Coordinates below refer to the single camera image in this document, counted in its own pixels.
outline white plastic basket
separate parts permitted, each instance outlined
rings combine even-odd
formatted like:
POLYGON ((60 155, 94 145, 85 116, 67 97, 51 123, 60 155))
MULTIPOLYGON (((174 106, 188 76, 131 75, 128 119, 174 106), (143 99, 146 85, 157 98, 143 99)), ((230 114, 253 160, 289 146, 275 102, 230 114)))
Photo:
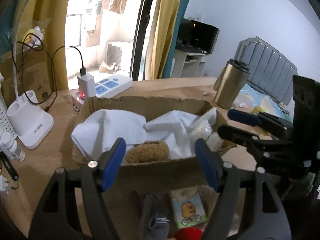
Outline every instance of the white plastic basket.
POLYGON ((9 120, 9 117, 7 115, 7 106, 4 102, 4 98, 2 93, 0 92, 0 128, 3 130, 6 130, 7 132, 10 132, 11 135, 16 138, 17 134, 9 120))

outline white lamp base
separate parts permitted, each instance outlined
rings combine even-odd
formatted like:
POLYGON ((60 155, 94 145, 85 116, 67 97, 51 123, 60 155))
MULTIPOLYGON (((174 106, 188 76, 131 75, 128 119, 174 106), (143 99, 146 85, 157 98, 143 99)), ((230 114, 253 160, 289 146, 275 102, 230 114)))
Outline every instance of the white lamp base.
MULTIPOLYGON (((38 102, 34 91, 26 92, 32 102, 38 102)), ((8 108, 8 117, 19 139, 28 148, 33 149, 53 127, 53 117, 40 106, 31 104, 25 94, 8 108)))

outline red round object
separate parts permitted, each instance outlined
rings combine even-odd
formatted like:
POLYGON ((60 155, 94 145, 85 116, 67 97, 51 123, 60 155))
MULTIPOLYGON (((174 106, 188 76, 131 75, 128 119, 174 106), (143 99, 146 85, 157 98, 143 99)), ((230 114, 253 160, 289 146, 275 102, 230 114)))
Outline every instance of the red round object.
POLYGON ((200 240, 202 233, 198 228, 183 228, 174 235, 174 238, 177 240, 200 240))

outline black tumbler lid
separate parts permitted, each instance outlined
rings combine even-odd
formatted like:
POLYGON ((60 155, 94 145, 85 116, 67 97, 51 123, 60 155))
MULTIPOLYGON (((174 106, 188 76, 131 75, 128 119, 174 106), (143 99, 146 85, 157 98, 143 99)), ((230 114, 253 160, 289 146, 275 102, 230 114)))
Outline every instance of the black tumbler lid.
POLYGON ((230 59, 230 60, 228 61, 228 63, 229 63, 230 65, 232 65, 233 67, 235 67, 235 68, 237 68, 237 69, 239 69, 239 70, 241 70, 241 71, 243 71, 243 72, 246 72, 246 73, 250 74, 249 68, 248 68, 248 66, 247 66, 246 63, 241 62, 241 61, 238 61, 238 60, 233 59, 233 58, 230 59))

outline gold thermos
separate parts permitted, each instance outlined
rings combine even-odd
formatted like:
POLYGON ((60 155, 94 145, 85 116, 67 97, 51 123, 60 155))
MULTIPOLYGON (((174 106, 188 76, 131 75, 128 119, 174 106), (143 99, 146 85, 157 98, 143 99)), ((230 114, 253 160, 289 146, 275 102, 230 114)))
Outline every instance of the gold thermos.
POLYGON ((213 86, 217 91, 214 98, 216 104, 223 109, 229 109, 248 77, 249 68, 246 63, 229 60, 213 86))

